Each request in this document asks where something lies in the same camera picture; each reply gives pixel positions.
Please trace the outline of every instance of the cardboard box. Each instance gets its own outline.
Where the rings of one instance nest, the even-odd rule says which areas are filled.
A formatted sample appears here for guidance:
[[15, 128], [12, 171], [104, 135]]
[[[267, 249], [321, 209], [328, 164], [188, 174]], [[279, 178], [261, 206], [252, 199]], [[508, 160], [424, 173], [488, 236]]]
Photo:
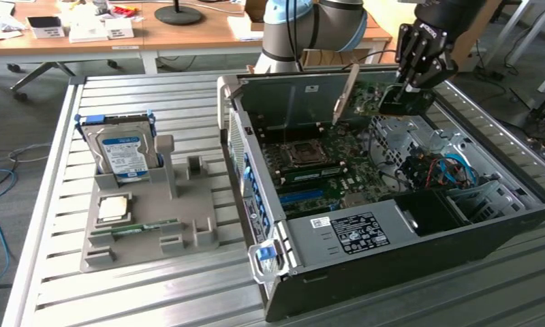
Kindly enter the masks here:
[[112, 40], [133, 37], [133, 27], [128, 18], [107, 19], [105, 29]]
[[264, 9], [267, 0], [247, 0], [244, 18], [249, 21], [251, 31], [264, 31]]
[[37, 39], [64, 37], [61, 19], [55, 16], [27, 17], [28, 24]]

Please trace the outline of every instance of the gray carpet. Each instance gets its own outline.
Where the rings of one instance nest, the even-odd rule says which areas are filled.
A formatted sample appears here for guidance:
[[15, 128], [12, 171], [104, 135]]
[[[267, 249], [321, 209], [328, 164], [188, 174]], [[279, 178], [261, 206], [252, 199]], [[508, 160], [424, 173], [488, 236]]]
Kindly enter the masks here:
[[[483, 40], [481, 47], [492, 44], [499, 31], [504, 26], [504, 20], [491, 25]], [[188, 70], [236, 69], [256, 62], [256, 54], [239, 54], [227, 56], [197, 57]], [[175, 69], [184, 69], [192, 62], [192, 57], [181, 57], [177, 61], [165, 61]], [[144, 68], [137, 59], [119, 61], [120, 70], [109, 68], [104, 61], [72, 63], [69, 68], [81, 75], [105, 76], [116, 74], [143, 74]], [[36, 65], [21, 65], [23, 69], [31, 71]], [[503, 84], [509, 87], [520, 87], [532, 93], [533, 89], [545, 79], [545, 40], [539, 39], [517, 64], [520, 76], [508, 75]], [[15, 74], [0, 65], [0, 149], [16, 149], [32, 143], [49, 142], [55, 134], [59, 111], [64, 99], [64, 91], [68, 77], [57, 69], [43, 75], [37, 81], [23, 88], [29, 95], [29, 101], [24, 104], [12, 99], [9, 86], [20, 79], [21, 74]], [[480, 100], [495, 95], [500, 88], [488, 83], [477, 81], [472, 75], [463, 74], [455, 79], [456, 84], [465, 90], [467, 94]], [[496, 97], [484, 102], [488, 111], [509, 112], [520, 110], [521, 104], [509, 100], [511, 95]], [[0, 168], [9, 168], [11, 162], [0, 164]], [[0, 223], [4, 228], [7, 240], [16, 256], [21, 253], [24, 237], [29, 218], [33, 211], [33, 203], [39, 193], [39, 186], [44, 172], [45, 162], [24, 163], [19, 166], [19, 182], [13, 190], [0, 198]], [[0, 245], [0, 272], [4, 268], [4, 251]], [[16, 274], [16, 263], [13, 262], [0, 284], [13, 282]], [[0, 323], [4, 315], [9, 289], [0, 290]]]

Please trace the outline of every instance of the motherboard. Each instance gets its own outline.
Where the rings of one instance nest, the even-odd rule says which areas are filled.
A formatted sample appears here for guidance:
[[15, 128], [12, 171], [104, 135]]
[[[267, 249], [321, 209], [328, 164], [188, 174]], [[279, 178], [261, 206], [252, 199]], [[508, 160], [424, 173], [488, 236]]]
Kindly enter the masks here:
[[369, 157], [367, 128], [317, 124], [289, 135], [261, 134], [260, 141], [288, 219], [373, 203], [397, 192]]

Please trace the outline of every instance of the black lamp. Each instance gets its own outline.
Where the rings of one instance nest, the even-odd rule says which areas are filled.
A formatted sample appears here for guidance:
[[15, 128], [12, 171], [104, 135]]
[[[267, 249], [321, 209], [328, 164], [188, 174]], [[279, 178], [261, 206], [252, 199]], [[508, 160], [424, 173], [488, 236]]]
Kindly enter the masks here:
[[204, 15], [191, 7], [180, 7], [180, 1], [173, 0], [173, 5], [156, 10], [156, 18], [169, 25], [191, 25], [197, 23]]

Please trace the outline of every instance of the metal slat table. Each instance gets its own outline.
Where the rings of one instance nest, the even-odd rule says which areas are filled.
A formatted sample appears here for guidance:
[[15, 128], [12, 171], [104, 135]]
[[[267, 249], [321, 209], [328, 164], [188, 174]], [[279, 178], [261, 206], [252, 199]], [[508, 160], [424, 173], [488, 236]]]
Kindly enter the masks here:
[[[265, 323], [219, 144], [216, 79], [239, 73], [93, 77], [69, 86], [3, 326], [545, 326], [545, 223], [480, 262]], [[545, 188], [541, 159], [449, 83], [439, 92]], [[159, 133], [175, 136], [175, 162], [191, 154], [208, 162], [221, 246], [81, 274], [95, 163], [73, 116], [148, 109]], [[452, 124], [437, 108], [429, 117]]]

